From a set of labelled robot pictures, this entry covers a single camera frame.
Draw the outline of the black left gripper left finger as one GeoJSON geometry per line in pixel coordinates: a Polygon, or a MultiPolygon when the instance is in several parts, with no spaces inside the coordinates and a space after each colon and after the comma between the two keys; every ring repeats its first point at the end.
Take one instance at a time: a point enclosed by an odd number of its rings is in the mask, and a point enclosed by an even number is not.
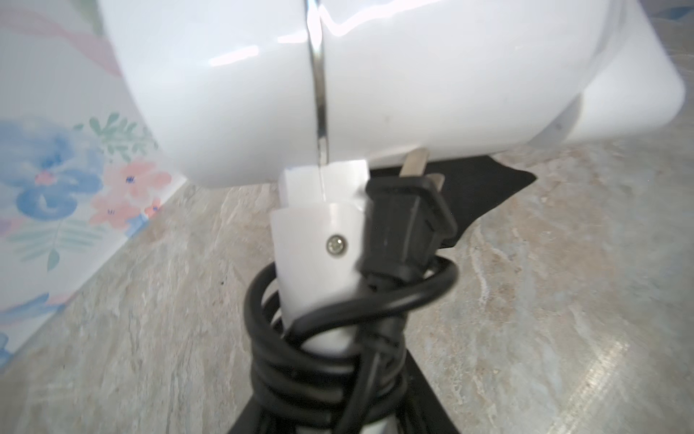
{"type": "Polygon", "coordinates": [[[254,398],[250,398],[228,434],[259,434],[260,406],[254,398]]]}

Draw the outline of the white hair dryer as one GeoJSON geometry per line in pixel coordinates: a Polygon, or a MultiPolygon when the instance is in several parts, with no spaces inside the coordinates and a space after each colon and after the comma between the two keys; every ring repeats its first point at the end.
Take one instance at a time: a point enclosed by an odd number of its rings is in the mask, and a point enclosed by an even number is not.
{"type": "Polygon", "coordinates": [[[410,312],[455,263],[374,249],[372,171],[673,120],[685,87],[637,1],[102,1],[155,139],[209,188],[276,182],[244,301],[260,433],[404,433],[410,312]]]}

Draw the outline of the black pouch with gold logo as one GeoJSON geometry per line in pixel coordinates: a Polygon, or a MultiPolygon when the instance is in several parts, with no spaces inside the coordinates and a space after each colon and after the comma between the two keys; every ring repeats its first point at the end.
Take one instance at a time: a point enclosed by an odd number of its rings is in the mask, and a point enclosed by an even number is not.
{"type": "Polygon", "coordinates": [[[426,163],[412,175],[373,170],[370,244],[398,253],[453,248],[476,220],[536,180],[488,156],[426,163]]]}

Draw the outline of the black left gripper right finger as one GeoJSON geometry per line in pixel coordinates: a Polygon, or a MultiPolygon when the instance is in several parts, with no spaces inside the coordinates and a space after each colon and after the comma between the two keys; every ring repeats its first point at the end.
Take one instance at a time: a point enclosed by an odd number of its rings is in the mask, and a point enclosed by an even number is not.
{"type": "Polygon", "coordinates": [[[408,391],[403,399],[403,432],[415,434],[459,434],[414,357],[405,365],[408,391]]]}

